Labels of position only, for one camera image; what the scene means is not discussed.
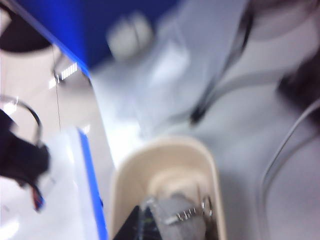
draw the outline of white floor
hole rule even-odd
[[[2,29],[7,22],[7,16],[2,14]],[[55,85],[52,67],[59,55],[56,46],[24,54],[1,51],[0,93],[18,97],[35,110],[43,124],[44,141],[71,126],[86,132],[100,196],[108,204],[109,189],[104,183],[114,167],[95,94],[88,80],[79,73],[69,77],[65,84]],[[30,113],[20,108],[11,109],[12,106],[3,103],[0,107],[12,112],[10,116],[17,125],[15,133],[32,141],[36,123]],[[4,186],[6,181],[2,178],[1,185]],[[8,194],[4,191],[2,187],[1,196]]]

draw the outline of wire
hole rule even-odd
[[[268,219],[267,219],[267,213],[266,213],[266,196],[268,193],[268,187],[271,183],[271,180],[273,179],[272,169],[275,167],[275,165],[279,162],[277,162],[278,156],[280,155],[281,151],[286,146],[288,140],[291,138],[291,136],[294,134],[297,127],[300,125],[300,123],[305,120],[310,114],[312,114],[315,110],[320,108],[320,98],[314,101],[296,120],[296,122],[293,124],[287,135],[285,136],[284,140],[280,144],[280,147],[275,152],[272,160],[270,161],[266,171],[264,172],[261,180],[261,184],[258,188],[258,221],[259,221],[259,227],[260,227],[260,233],[261,237],[264,240],[270,239],[270,233],[268,228]]]
[[[35,135],[34,135],[35,145],[37,147],[40,147],[42,145],[41,136],[42,136],[43,126],[42,126],[40,118],[38,117],[36,112],[29,105],[27,105],[23,101],[21,101],[21,100],[19,100],[17,98],[14,98],[12,96],[0,94],[0,101],[7,102],[7,103],[15,102],[16,105],[27,109],[32,114],[32,116],[34,117],[34,119],[35,119],[35,121],[36,121],[36,123],[38,125],[38,127],[36,129],[36,132],[35,132]]]

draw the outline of white table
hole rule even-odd
[[[270,40],[251,38],[242,58],[221,84],[248,78],[275,82],[229,92],[212,106],[197,127],[182,123],[161,133],[194,136],[212,151],[220,173],[229,240],[260,239],[257,182],[301,113],[277,94],[276,82],[318,45],[313,18]],[[117,102],[124,97],[120,93],[125,86],[122,79],[117,79],[117,73],[120,76],[122,69],[121,63],[105,62],[91,71],[116,168],[128,154],[155,137],[142,137],[136,118],[119,116],[121,106]],[[267,199],[272,239],[312,240],[320,236],[320,137],[316,133],[316,127],[306,120],[280,155],[287,161],[273,181]]]

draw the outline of black object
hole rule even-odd
[[[0,2],[8,12],[11,22],[0,36],[0,49],[12,53],[27,53],[49,47],[51,43],[38,33],[21,16]]]
[[[235,60],[237,60],[242,53],[245,51],[249,37],[254,25],[254,20],[255,20],[255,15],[254,13],[250,10],[247,9],[247,11],[243,14],[242,19],[240,21],[239,29],[242,30],[244,29],[244,36],[243,36],[243,42],[240,47],[240,50],[235,51],[234,53],[231,53],[231,55],[228,58],[228,62],[225,65],[225,70],[229,68]],[[207,110],[211,107],[213,101],[212,101],[212,84],[208,86],[208,88],[205,90],[203,96],[201,97],[199,103],[196,105],[195,109],[192,111],[189,121],[191,125],[196,125],[198,124],[205,114],[207,113]]]
[[[10,127],[13,120],[0,110],[0,176],[29,184],[41,196],[37,180],[49,168],[49,152],[45,145],[35,146],[16,137]]]
[[[113,240],[133,240],[138,229],[140,207],[135,206]]]
[[[155,218],[147,207],[135,206],[113,240],[162,240]]]
[[[286,75],[280,82],[279,92],[301,109],[320,98],[320,48],[305,60],[296,72]],[[320,123],[320,110],[311,117]]]

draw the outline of black cable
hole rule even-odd
[[[240,52],[237,53],[239,55],[241,55],[245,51],[245,49],[246,49],[246,47],[248,45],[250,33],[252,32],[253,25],[254,25],[254,19],[255,19],[255,16],[254,16],[254,13],[252,11],[248,10],[243,15],[243,18],[242,18],[241,22],[245,22],[245,32],[244,32],[244,37],[243,37],[243,43],[242,43],[242,46],[241,46],[241,50],[240,50]],[[226,70],[231,65],[230,59],[233,59],[233,57],[229,56],[229,61],[225,64],[225,67],[224,67],[224,69],[222,71],[223,73],[225,73]],[[208,106],[207,102],[208,102],[208,97],[210,97],[210,95],[211,95],[211,93],[212,93],[212,91],[213,91],[213,89],[215,87],[214,83],[216,83],[215,78],[213,78],[210,81],[209,85],[207,86],[207,88],[205,89],[204,93],[202,94],[202,97],[199,100],[197,106],[195,107],[195,109],[191,113],[191,115],[189,117],[191,124],[198,123],[204,117],[204,115],[206,114],[208,108],[210,107],[210,106]]]
[[[8,102],[8,103],[15,102],[14,104],[27,109],[32,114],[32,116],[34,117],[34,119],[38,125],[37,130],[35,132],[35,137],[34,137],[35,138],[35,145],[37,147],[40,147],[42,145],[41,136],[42,136],[42,132],[43,132],[43,126],[42,126],[40,118],[36,114],[36,112],[29,105],[27,105],[25,102],[23,102],[19,99],[16,99],[12,96],[0,94],[0,101]]]
[[[291,129],[289,130],[288,134],[285,136],[284,140],[280,144],[279,148],[275,152],[272,160],[270,161],[268,167],[266,168],[260,185],[257,189],[257,212],[258,212],[258,222],[259,222],[259,228],[261,237],[263,240],[269,240],[270,239],[270,233],[269,233],[269,226],[268,226],[268,219],[267,219],[267,213],[266,213],[266,197],[269,189],[269,185],[271,184],[272,180],[274,179],[274,172],[272,171],[275,166],[280,166],[279,163],[277,163],[278,156],[280,155],[281,151],[286,146],[287,142],[291,138],[291,136],[296,131],[297,127],[300,125],[300,123],[305,120],[310,114],[312,114],[314,111],[320,108],[320,98],[314,101],[307,109],[300,115],[300,117],[295,121]]]

